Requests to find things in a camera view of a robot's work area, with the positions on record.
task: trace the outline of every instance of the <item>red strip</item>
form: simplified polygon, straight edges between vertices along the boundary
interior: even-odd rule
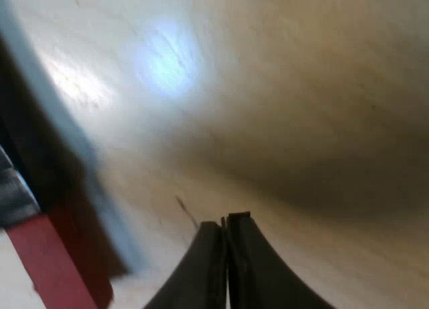
[[[105,309],[113,291],[64,208],[7,229],[47,309]]]

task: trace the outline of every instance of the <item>beige floor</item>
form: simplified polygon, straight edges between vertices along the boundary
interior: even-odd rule
[[[144,257],[112,308],[189,246],[177,198],[250,210],[338,308],[429,308],[429,0],[11,2]],[[43,308],[0,258],[0,308]]]

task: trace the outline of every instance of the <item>wooden surface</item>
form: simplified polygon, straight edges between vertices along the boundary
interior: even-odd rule
[[[112,308],[183,256],[178,200],[250,210],[338,308],[429,308],[429,0],[11,3],[143,254]],[[43,308],[0,250],[0,307]]]

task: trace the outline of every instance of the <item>gray metal part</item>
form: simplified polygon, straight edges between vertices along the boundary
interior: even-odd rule
[[[0,172],[2,170],[6,170],[7,168],[11,168],[12,163],[9,159],[9,157],[7,157],[5,151],[3,150],[3,148],[0,146]]]
[[[0,171],[0,227],[20,223],[40,212],[31,190],[13,168]]]

